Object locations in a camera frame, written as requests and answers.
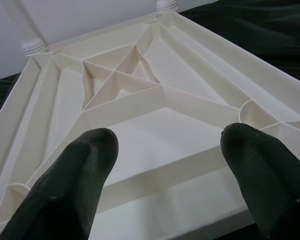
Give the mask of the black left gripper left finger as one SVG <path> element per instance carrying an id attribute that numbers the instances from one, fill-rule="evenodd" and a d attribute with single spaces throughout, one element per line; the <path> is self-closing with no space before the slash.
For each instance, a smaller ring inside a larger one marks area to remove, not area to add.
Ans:
<path id="1" fill-rule="evenodd" d="M 105 181 L 119 154 L 109 128 L 82 133 L 35 182 L 1 240 L 87 240 Z"/>

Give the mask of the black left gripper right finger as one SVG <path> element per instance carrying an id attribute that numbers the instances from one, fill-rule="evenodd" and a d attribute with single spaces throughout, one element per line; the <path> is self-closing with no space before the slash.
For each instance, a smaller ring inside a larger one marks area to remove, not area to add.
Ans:
<path id="1" fill-rule="evenodd" d="M 300 160 L 276 137 L 232 123 L 221 153 L 266 240 L 300 240 Z"/>

